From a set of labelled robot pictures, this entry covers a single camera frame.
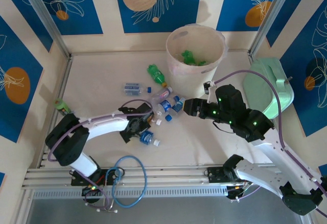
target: trash bin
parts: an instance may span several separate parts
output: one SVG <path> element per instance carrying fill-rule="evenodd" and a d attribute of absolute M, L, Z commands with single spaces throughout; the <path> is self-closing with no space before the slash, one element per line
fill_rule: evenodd
<path fill-rule="evenodd" d="M 221 32 L 193 24 L 173 31 L 167 39 L 166 50 L 168 84 L 177 94 L 195 98 L 204 95 L 203 83 L 212 80 L 218 64 L 227 55 L 228 47 Z M 184 64 L 180 57 L 185 50 L 191 51 L 195 60 L 205 60 L 210 64 Z"/>

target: metal post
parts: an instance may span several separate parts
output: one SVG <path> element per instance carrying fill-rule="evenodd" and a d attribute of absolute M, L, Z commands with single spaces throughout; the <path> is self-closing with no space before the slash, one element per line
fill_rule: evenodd
<path fill-rule="evenodd" d="M 70 57 L 70 53 L 68 51 L 67 46 L 63 42 L 63 39 L 61 38 L 61 34 L 53 21 L 49 11 L 47 10 L 46 6 L 44 5 L 42 0 L 29 0 L 31 3 L 34 11 L 42 21 L 45 29 L 50 34 L 51 38 L 57 43 L 59 49 L 61 52 L 67 57 Z"/>
<path fill-rule="evenodd" d="M 254 38 L 254 41 L 250 47 L 249 54 L 251 58 L 253 58 L 257 54 L 263 40 L 266 38 L 266 35 L 269 29 L 271 28 L 273 22 L 275 21 L 284 2 L 285 0 L 272 1 L 271 6 L 266 14 L 266 17 L 264 18 L 261 26 L 259 27 L 258 33 L 256 34 L 256 37 Z"/>

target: clear plastic bottle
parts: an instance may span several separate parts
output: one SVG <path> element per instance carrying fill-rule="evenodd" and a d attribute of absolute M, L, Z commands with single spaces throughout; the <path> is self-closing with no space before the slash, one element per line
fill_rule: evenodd
<path fill-rule="evenodd" d="M 144 91 L 144 86 L 140 83 L 125 83 L 123 85 L 125 95 L 141 95 Z M 147 87 L 147 93 L 151 93 L 151 87 Z"/>
<path fill-rule="evenodd" d="M 157 104 L 165 100 L 172 92 L 173 89 L 171 87 L 161 89 L 159 92 L 153 94 L 148 101 L 155 107 Z"/>
<path fill-rule="evenodd" d="M 179 101 L 179 96 L 167 97 L 156 107 L 154 107 L 154 112 L 157 115 L 163 115 L 167 113 L 177 102 Z"/>
<path fill-rule="evenodd" d="M 183 108 L 185 102 L 185 98 L 182 97 L 173 107 L 169 110 L 169 114 L 165 117 L 167 121 L 170 121 L 173 119 L 173 117 L 176 117 L 177 115 L 181 114 L 181 110 Z"/>
<path fill-rule="evenodd" d="M 144 131 L 141 134 L 139 141 L 144 143 L 145 145 L 153 144 L 155 146 L 159 146 L 159 144 L 160 144 L 160 140 L 155 139 L 153 137 L 153 133 L 151 131 Z"/>

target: blue bottle cap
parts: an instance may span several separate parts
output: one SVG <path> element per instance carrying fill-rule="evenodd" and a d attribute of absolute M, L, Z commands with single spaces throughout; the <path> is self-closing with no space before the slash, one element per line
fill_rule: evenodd
<path fill-rule="evenodd" d="M 172 116 L 170 116 L 169 114 L 165 117 L 165 119 L 169 122 L 170 120 L 172 120 L 173 119 L 173 117 Z"/>

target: white tabletop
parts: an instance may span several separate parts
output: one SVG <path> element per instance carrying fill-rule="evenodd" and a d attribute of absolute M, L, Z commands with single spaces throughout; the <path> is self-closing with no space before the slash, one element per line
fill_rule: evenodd
<path fill-rule="evenodd" d="M 168 73 L 165 52 L 74 56 L 63 100 L 79 118 L 111 113 L 133 98 L 123 94 L 123 83 L 143 83 L 152 87 L 152 93 L 161 89 L 146 71 L 147 66 L 153 63 L 164 74 Z M 229 52 L 227 58 L 219 64 L 214 80 L 249 67 L 246 52 Z M 244 75 L 239 74 L 221 85 L 232 84 L 243 93 L 243 79 Z M 141 96 L 145 99 L 148 97 L 148 94 Z M 130 104 L 130 107 L 138 107 L 140 104 L 136 102 Z M 230 131 L 228 125 L 219 126 Z M 125 155 L 138 157 L 145 166 L 223 164 L 233 154 L 253 163 L 271 162 L 244 139 L 217 130 L 209 119 L 203 120 L 183 113 L 171 122 L 164 120 L 160 126 L 152 125 L 150 131 L 161 140 L 159 147 L 144 145 L 137 138 L 132 138 L 126 144 L 118 132 L 113 132 L 88 141 L 84 152 L 92 156 L 101 167 L 112 166 Z M 126 161 L 122 165 L 136 166 L 136 163 Z M 45 166 L 58 167 L 56 163 L 50 162 L 46 162 Z"/>

